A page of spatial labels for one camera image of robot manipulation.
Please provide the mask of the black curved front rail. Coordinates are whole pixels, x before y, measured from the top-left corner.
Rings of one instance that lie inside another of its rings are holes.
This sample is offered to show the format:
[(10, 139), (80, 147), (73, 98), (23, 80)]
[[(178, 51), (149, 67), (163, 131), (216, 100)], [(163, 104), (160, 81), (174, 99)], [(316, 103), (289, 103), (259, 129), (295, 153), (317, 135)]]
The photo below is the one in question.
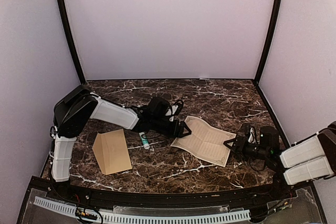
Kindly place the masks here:
[(266, 203), (283, 200), (297, 195), (296, 189), (309, 185), (299, 183), (292, 188), (280, 185), (262, 185), (252, 188), (191, 194), (141, 194), (123, 193), (71, 185), (69, 182), (53, 183), (47, 179), (33, 176), (28, 188), (39, 189), (48, 197), (70, 200), (95, 208), (112, 209), (116, 206), (127, 207), (210, 207), (228, 205), (235, 207), (265, 208)]

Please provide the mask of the green white glue stick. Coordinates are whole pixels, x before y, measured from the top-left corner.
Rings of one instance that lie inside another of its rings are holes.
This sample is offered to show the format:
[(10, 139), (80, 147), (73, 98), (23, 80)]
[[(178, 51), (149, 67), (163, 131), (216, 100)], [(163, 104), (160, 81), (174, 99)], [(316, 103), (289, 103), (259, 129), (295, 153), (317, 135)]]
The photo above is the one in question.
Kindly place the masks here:
[(142, 141), (143, 147), (145, 150), (148, 150), (150, 148), (148, 138), (144, 132), (139, 133), (140, 139)]

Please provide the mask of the left black frame post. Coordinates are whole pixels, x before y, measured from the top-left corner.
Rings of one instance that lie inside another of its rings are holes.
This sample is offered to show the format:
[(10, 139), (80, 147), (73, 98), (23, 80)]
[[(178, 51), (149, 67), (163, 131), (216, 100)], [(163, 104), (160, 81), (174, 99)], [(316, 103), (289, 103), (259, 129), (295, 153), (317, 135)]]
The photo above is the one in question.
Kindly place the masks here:
[(81, 84), (85, 84), (86, 83), (86, 79), (85, 79), (85, 75), (79, 60), (79, 56), (76, 50), (76, 46), (75, 46), (75, 42), (74, 42), (74, 38), (72, 35), (72, 31), (70, 28), (70, 22), (69, 22), (69, 18), (67, 15), (67, 10), (66, 10), (66, 4), (65, 4), (65, 0), (57, 0), (57, 4), (58, 4), (58, 9), (59, 9), (59, 13), (60, 13), (60, 18), (61, 18), (61, 22), (62, 22), (62, 26), (64, 29), (64, 33), (66, 36), (66, 41), (68, 44), (68, 48), (70, 51), (70, 55), (72, 58), (72, 62), (73, 65), (75, 67), (76, 70), (76, 74), (77, 77), (80, 81)]

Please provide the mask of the right black frame post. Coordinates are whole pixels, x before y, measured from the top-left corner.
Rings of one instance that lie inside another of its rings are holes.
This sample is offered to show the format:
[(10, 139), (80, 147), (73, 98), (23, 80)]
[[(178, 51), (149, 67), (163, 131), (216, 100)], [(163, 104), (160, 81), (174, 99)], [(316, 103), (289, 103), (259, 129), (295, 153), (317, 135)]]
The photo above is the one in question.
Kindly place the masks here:
[(272, 5), (272, 11), (271, 11), (271, 16), (270, 16), (270, 22), (267, 30), (267, 35), (265, 38), (265, 43), (263, 46), (263, 50), (261, 53), (260, 61), (258, 64), (257, 72), (254, 77), (254, 85), (259, 86), (261, 77), (263, 75), (263, 71), (266, 65), (266, 61), (269, 55), (271, 43), (274, 37), (274, 32), (277, 24), (277, 19), (278, 19), (278, 14), (280, 10), (280, 5), (281, 5), (281, 0), (274, 0), (273, 5)]

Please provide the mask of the black frame post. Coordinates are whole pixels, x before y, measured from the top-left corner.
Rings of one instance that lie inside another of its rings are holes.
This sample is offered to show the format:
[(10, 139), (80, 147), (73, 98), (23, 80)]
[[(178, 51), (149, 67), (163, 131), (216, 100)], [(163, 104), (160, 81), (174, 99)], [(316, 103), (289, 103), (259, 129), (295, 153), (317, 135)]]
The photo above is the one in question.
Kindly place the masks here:
[(280, 10), (280, 5), (281, 5), (281, 0), (274, 0), (273, 5), (272, 5), (272, 11), (271, 11), (271, 16), (270, 16), (270, 22), (267, 30), (267, 35), (265, 38), (265, 43), (263, 46), (263, 50), (261, 53), (260, 61), (258, 64), (257, 72), (254, 77), (254, 85), (259, 86), (261, 77), (263, 75), (263, 71), (266, 65), (266, 61), (269, 55), (271, 43), (274, 37), (274, 32), (277, 24), (277, 19), (278, 19), (278, 14)]
[(69, 18), (67, 15), (67, 10), (66, 10), (66, 4), (65, 4), (65, 0), (57, 0), (57, 4), (58, 4), (58, 9), (59, 9), (59, 13), (60, 13), (60, 18), (61, 18), (61, 22), (62, 22), (62, 26), (64, 29), (64, 33), (66, 36), (66, 41), (68, 44), (68, 48), (70, 51), (70, 55), (72, 58), (72, 62), (73, 65), (75, 67), (76, 70), (76, 74), (77, 77), (80, 81), (81, 84), (85, 84), (86, 83), (86, 79), (85, 79), (85, 75), (79, 60), (79, 56), (76, 50), (76, 46), (75, 46), (75, 42), (74, 42), (74, 38), (72, 35), (72, 31), (70, 28), (70, 22), (69, 22)]

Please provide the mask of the brown kraft paper envelope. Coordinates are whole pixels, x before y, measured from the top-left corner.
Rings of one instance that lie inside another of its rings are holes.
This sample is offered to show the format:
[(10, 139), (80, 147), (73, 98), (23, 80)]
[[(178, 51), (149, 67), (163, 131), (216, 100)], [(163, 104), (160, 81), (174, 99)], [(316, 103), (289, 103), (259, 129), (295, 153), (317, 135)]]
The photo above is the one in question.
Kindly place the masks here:
[(104, 175), (132, 169), (123, 129), (98, 133), (92, 150)]

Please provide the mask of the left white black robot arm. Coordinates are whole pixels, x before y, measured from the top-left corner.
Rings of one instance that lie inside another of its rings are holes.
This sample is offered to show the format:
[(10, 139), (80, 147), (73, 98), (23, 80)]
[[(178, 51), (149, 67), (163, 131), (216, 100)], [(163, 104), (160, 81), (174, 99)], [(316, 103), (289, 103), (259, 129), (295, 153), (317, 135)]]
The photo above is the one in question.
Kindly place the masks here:
[(56, 181), (54, 193), (63, 201), (74, 197), (69, 180), (72, 149), (77, 137), (90, 119), (120, 126), (133, 132), (146, 134), (155, 131), (167, 137), (183, 138), (192, 131), (179, 115), (184, 102), (177, 100), (170, 104), (160, 97), (153, 97), (143, 106), (121, 106), (105, 100), (83, 85), (77, 86), (54, 107), (54, 124), (50, 128), (53, 139), (51, 148), (51, 177)]

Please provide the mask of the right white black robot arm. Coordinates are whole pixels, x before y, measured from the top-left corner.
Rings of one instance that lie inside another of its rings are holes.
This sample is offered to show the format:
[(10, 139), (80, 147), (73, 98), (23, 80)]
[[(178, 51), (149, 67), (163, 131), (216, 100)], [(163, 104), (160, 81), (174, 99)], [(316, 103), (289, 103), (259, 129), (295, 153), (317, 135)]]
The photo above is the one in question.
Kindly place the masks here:
[(287, 193), (288, 185), (335, 176), (335, 122), (283, 151), (276, 128), (263, 126), (259, 133), (257, 140), (255, 128), (246, 125), (244, 136), (223, 144), (241, 159), (264, 161), (264, 167), (276, 173), (276, 182), (268, 187), (271, 199), (280, 199)]

